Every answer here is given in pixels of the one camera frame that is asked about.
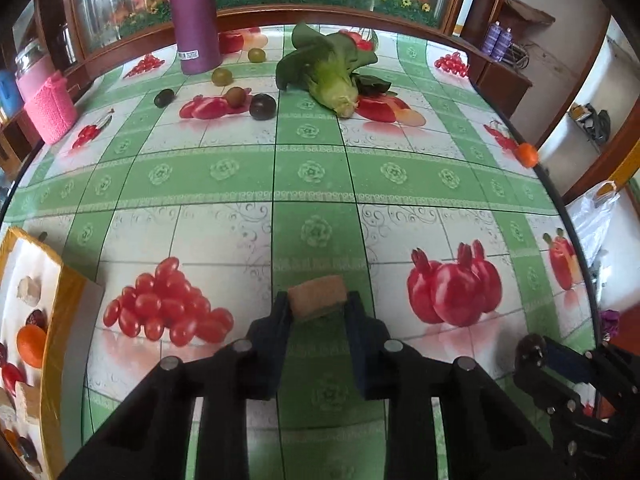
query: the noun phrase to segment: clear plastic bag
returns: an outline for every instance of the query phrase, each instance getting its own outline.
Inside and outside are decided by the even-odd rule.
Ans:
[[[615,182],[606,180],[566,207],[589,267],[607,236],[618,197]]]

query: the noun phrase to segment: small orange ball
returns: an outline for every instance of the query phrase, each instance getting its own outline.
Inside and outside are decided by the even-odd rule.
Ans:
[[[538,163],[538,150],[527,142],[513,150],[513,155],[525,168],[533,168]]]
[[[37,325],[25,325],[18,330],[15,345],[22,360],[34,368],[42,368],[47,333]]]
[[[14,453],[17,456],[22,456],[22,451],[18,446],[18,436],[11,430],[4,430],[2,434],[4,434],[5,440],[9,443],[9,446],[11,446],[11,449],[14,450]]]

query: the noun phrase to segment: metal screw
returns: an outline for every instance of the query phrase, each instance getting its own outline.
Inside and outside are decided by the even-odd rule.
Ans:
[[[404,348],[404,344],[398,339],[387,339],[385,341],[385,350],[387,352],[399,352]]]
[[[462,356],[458,358],[458,366],[469,372],[476,367],[476,362],[471,357]]]
[[[167,357],[162,358],[162,360],[160,361],[160,367],[162,368],[162,370],[167,370],[167,371],[177,368],[179,364],[180,364],[180,359],[178,359],[175,355],[169,355]]]
[[[248,352],[253,347],[254,346],[251,344],[251,341],[249,341],[248,339],[238,339],[238,341],[235,341],[231,345],[231,348],[233,348],[234,351],[238,352],[239,354]]]

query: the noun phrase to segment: green leafy vegetable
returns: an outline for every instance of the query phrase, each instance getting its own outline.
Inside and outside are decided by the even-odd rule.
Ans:
[[[305,23],[291,33],[295,51],[283,57],[276,67],[276,85],[308,90],[321,105],[334,110],[339,117],[351,117],[357,106],[358,89],[351,73],[376,63],[375,52],[359,50],[355,42],[340,32],[325,36]]]
[[[358,88],[358,94],[366,97],[385,93],[391,88],[391,83],[374,75],[351,74],[351,80]]]

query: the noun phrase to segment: purple bottle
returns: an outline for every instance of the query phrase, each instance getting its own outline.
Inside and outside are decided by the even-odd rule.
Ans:
[[[502,27],[500,26],[500,22],[495,22],[489,25],[489,30],[487,31],[486,37],[484,38],[484,43],[482,44],[482,51],[488,56],[491,55],[491,51],[494,49],[495,43],[500,38],[500,33],[502,32]]]
[[[216,0],[170,0],[170,3],[182,72],[201,74],[220,65]]]
[[[500,33],[500,38],[495,43],[494,49],[491,52],[491,57],[496,61],[502,61],[502,58],[507,53],[507,49],[511,46],[513,36],[511,35],[511,29],[508,28]]]

